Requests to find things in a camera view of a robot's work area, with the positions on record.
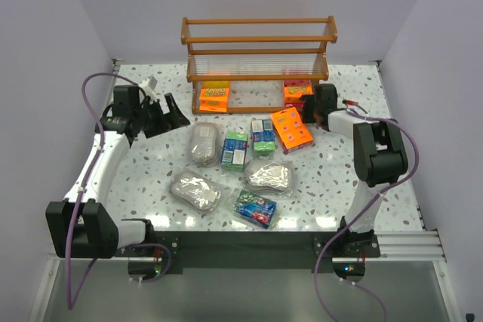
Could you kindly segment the right aluminium rail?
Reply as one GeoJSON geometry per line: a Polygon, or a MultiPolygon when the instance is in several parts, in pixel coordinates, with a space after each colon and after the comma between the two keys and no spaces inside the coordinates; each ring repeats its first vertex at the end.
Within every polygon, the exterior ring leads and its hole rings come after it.
{"type": "Polygon", "coordinates": [[[438,232],[379,232],[369,245],[346,257],[347,262],[359,258],[375,262],[445,262],[446,255],[438,232]]]}

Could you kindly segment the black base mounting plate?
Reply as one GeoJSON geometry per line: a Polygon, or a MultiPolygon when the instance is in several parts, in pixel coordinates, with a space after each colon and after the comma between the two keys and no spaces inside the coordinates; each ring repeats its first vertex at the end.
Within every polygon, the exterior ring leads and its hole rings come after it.
{"type": "Polygon", "coordinates": [[[335,232],[154,232],[152,242],[166,246],[172,255],[169,272],[187,268],[314,269],[332,272],[343,261],[381,256],[373,232],[346,234],[324,246],[335,232]]]}

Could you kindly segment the blue green sponge pack right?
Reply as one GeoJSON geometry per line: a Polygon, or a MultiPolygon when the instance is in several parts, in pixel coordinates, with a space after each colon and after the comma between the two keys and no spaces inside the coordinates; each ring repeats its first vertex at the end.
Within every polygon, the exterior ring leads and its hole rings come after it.
{"type": "Polygon", "coordinates": [[[275,151],[275,133],[270,119],[252,120],[251,136],[255,156],[269,156],[275,151]]]}

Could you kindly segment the silver scourer pack right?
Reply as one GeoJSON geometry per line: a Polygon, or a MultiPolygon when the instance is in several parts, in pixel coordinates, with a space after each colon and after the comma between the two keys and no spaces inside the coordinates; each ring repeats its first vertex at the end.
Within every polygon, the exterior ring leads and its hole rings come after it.
{"type": "Polygon", "coordinates": [[[278,195],[288,195],[293,191],[295,169],[291,161],[254,159],[245,166],[243,182],[252,190],[278,195]]]}

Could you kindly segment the blue green sponge pack left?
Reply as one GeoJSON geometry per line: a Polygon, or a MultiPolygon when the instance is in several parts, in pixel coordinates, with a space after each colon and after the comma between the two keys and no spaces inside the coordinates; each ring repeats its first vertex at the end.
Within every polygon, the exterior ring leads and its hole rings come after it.
{"type": "Polygon", "coordinates": [[[227,132],[221,153],[221,167],[228,171],[243,171],[245,168],[247,149],[247,133],[227,132]]]}

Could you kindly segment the blue green colourful sponge pack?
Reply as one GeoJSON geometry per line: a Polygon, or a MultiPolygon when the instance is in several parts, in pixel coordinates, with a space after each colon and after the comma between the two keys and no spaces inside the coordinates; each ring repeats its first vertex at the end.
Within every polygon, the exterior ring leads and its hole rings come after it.
{"type": "Polygon", "coordinates": [[[264,229],[271,227],[278,211],[276,202],[246,190],[239,192],[233,208],[237,216],[264,229]]]}

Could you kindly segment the silver scourer pack upper left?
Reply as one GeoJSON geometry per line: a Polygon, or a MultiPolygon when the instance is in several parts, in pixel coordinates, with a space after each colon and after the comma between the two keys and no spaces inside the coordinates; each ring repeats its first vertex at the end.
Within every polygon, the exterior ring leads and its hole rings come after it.
{"type": "Polygon", "coordinates": [[[192,161],[201,167],[215,164],[219,155],[219,130],[208,122],[196,123],[192,128],[189,153],[192,161]]]}

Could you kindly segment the orange Scrub Mommy box back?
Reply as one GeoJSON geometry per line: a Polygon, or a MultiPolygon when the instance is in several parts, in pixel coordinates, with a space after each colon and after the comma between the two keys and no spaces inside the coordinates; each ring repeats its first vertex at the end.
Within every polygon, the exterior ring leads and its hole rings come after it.
{"type": "Polygon", "coordinates": [[[312,134],[295,107],[272,113],[271,121],[285,155],[314,143],[312,134]]]}

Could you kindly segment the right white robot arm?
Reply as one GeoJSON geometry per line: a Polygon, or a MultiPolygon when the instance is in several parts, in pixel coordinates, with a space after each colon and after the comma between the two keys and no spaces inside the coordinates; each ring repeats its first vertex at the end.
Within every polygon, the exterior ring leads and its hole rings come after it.
{"type": "Polygon", "coordinates": [[[391,118],[368,115],[356,101],[338,105],[333,84],[318,84],[303,98],[303,120],[352,140],[353,168],[358,183],[340,226],[318,247],[323,256],[360,256],[375,241],[374,224],[384,195],[404,182],[408,157],[401,128],[391,118]]]}

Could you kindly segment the wooden three-tier shelf rack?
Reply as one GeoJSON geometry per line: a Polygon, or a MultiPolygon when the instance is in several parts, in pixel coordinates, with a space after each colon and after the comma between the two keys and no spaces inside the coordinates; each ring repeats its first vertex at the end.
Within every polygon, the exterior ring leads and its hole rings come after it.
{"type": "Polygon", "coordinates": [[[180,40],[193,114],[220,113],[202,91],[229,84],[228,113],[272,113],[285,105],[285,84],[312,86],[329,79],[327,47],[338,39],[334,17],[189,19],[180,40]]]}

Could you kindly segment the orange Scrub Daddy box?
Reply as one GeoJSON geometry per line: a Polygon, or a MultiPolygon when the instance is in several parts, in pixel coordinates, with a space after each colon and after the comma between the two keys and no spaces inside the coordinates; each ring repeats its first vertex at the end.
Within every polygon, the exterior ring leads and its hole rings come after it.
{"type": "Polygon", "coordinates": [[[229,102],[229,81],[205,81],[199,96],[199,109],[206,112],[227,111],[229,102]]]}

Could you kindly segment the silver scourer pack lower left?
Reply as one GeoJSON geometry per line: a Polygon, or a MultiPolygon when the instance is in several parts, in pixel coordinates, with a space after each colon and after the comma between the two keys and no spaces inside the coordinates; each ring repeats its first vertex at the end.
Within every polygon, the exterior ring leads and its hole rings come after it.
{"type": "Polygon", "coordinates": [[[198,211],[212,211],[223,196],[221,186],[190,170],[177,173],[170,183],[170,192],[198,211]]]}

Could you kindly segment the orange pink Scrub Mommy box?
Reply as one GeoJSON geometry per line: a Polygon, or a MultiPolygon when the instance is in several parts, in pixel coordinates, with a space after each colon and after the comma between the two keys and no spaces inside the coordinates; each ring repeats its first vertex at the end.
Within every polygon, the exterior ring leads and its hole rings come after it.
{"type": "Polygon", "coordinates": [[[313,95],[312,82],[308,79],[286,79],[283,81],[283,94],[285,108],[295,107],[301,111],[304,97],[313,95]]]}

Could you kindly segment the silver scourer pack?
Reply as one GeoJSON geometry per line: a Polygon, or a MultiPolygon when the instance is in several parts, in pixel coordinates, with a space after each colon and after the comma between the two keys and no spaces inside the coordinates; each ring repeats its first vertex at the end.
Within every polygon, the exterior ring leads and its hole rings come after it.
{"type": "Polygon", "coordinates": [[[196,123],[192,128],[189,153],[192,161],[201,167],[215,164],[219,155],[219,130],[208,122],[196,123]]]}
{"type": "Polygon", "coordinates": [[[288,195],[293,191],[295,169],[291,161],[254,159],[245,166],[243,182],[252,190],[278,195],[288,195]]]}
{"type": "Polygon", "coordinates": [[[221,186],[190,170],[177,173],[170,183],[170,192],[198,211],[212,211],[223,196],[221,186]]]}

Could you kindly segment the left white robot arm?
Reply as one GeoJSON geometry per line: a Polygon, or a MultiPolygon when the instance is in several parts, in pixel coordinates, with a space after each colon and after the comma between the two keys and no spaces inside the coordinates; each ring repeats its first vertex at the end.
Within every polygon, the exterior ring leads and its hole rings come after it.
{"type": "Polygon", "coordinates": [[[117,86],[113,101],[94,129],[94,141],[74,186],[62,201],[52,201],[45,215],[60,258],[108,259],[118,250],[148,241],[147,219],[113,219],[106,210],[112,182],[139,134],[151,138],[189,125],[172,94],[163,112],[155,94],[135,85],[117,86]]]}

